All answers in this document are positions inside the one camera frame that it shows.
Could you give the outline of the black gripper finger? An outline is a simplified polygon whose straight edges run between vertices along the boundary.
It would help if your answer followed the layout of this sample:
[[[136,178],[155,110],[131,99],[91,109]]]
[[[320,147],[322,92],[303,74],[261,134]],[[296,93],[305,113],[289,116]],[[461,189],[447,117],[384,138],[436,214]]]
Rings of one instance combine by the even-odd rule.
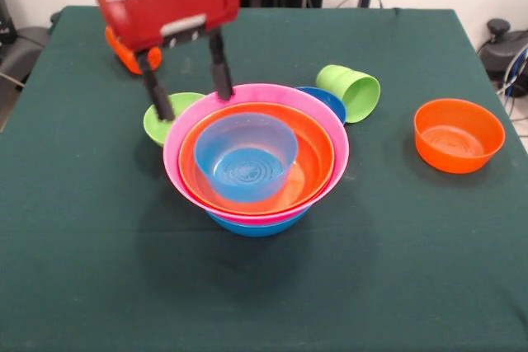
[[[219,99],[230,100],[233,95],[233,84],[224,53],[224,40],[221,32],[210,32],[209,47],[212,59],[211,74],[215,90]]]
[[[158,118],[160,120],[175,120],[175,114],[167,90],[159,83],[150,65],[147,51],[138,53],[138,65],[144,85],[157,112]]]

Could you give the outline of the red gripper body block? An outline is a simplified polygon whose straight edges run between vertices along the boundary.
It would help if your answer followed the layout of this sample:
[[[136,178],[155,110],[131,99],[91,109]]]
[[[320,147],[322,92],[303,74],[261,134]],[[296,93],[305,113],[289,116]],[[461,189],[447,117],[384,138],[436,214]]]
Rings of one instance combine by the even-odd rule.
[[[134,52],[182,34],[199,36],[236,19],[240,0],[97,0],[106,24]]]

